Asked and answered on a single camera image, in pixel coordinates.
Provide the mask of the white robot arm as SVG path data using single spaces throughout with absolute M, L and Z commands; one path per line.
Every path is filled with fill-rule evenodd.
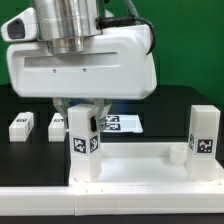
M 21 97 L 47 97 L 62 116 L 72 98 L 91 99 L 97 128 L 113 99 L 138 100 L 157 85 L 156 33 L 136 13 L 115 17 L 106 0 L 31 0 L 1 27 L 11 85 Z

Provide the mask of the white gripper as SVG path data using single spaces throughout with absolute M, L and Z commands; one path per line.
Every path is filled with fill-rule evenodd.
M 12 44 L 6 51 L 11 85 L 21 97 L 54 98 L 68 128 L 70 98 L 95 98 L 92 131 L 106 129 L 109 99 L 140 100 L 157 86 L 146 25 L 107 28 L 85 40 L 85 51 L 52 55 L 44 42 Z

